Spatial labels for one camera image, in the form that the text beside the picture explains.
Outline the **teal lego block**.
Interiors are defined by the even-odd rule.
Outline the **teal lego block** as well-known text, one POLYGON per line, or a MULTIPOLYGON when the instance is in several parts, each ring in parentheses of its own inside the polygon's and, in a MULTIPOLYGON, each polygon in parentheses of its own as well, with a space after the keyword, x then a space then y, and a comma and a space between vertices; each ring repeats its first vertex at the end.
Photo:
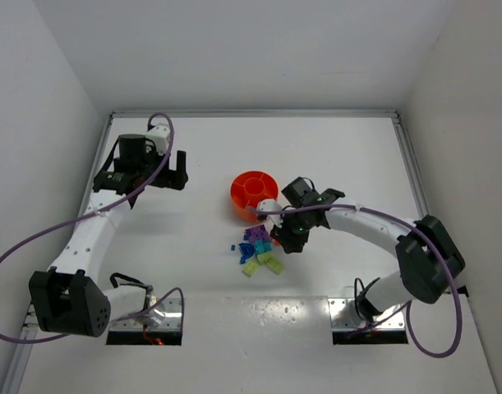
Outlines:
POLYGON ((272 244, 270 241, 257 240, 254 244, 254 251, 256 255, 269 253, 272 251, 272 244))

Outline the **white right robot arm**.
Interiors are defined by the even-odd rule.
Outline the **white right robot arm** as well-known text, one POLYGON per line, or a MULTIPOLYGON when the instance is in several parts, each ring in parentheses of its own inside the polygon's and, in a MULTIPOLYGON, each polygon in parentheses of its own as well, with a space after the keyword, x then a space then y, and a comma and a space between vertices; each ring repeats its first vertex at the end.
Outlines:
POLYGON ((270 232, 287 254, 302 252, 314 227, 342 231, 393 255, 398 271, 371 281, 348 302, 351 327, 373 323, 388 308, 411 300, 434 304, 466 264, 443 223, 426 215, 417 221, 397 222, 347 204, 333 207, 345 194, 298 177, 282 191, 288 201, 283 214, 274 215, 270 232))

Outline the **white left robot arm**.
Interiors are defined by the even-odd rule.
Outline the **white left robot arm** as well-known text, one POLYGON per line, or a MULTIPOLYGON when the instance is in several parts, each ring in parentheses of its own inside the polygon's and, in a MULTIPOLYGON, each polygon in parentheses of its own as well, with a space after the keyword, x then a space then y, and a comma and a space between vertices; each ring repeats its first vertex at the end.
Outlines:
POLYGON ((147 326, 158 322, 159 303, 151 285, 114 273, 112 288, 103 291, 98 281, 114 234, 144 188, 183 190, 187 183, 185 152, 177 151, 175 169, 168 166, 172 142, 166 126, 118 136, 94 177, 86 219, 48 269, 30 278, 31 303, 42 331, 99 337, 115 320, 133 318, 147 326))

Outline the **blue arch lego piece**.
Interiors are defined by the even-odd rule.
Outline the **blue arch lego piece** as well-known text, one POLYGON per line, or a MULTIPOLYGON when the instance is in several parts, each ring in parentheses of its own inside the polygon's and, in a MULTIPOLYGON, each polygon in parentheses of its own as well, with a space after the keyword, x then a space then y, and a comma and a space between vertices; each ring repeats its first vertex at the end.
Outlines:
POLYGON ((244 259, 249 259, 251 256, 255 254, 254 246, 250 243, 243 242, 240 243, 238 247, 244 259))

